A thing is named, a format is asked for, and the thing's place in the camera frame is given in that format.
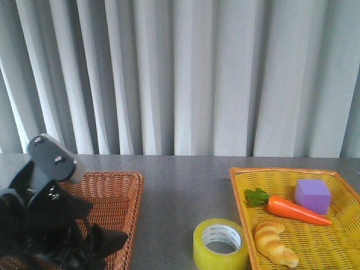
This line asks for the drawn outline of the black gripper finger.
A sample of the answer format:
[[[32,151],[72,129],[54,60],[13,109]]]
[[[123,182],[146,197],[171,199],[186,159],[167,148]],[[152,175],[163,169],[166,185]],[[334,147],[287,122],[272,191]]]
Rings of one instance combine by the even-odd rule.
[[[108,266],[106,259],[124,247],[128,234],[123,231],[105,229],[97,224],[92,226],[91,233],[93,236],[92,255],[84,269],[106,269]]]

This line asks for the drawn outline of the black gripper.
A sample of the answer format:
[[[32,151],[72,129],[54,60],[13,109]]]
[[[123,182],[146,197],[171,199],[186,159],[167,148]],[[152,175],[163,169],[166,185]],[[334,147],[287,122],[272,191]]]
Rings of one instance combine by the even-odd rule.
[[[77,224],[93,204],[64,190],[84,169],[47,134],[28,144],[30,160],[1,190],[1,256],[19,256],[30,269],[42,258],[63,269],[84,269],[85,239]]]

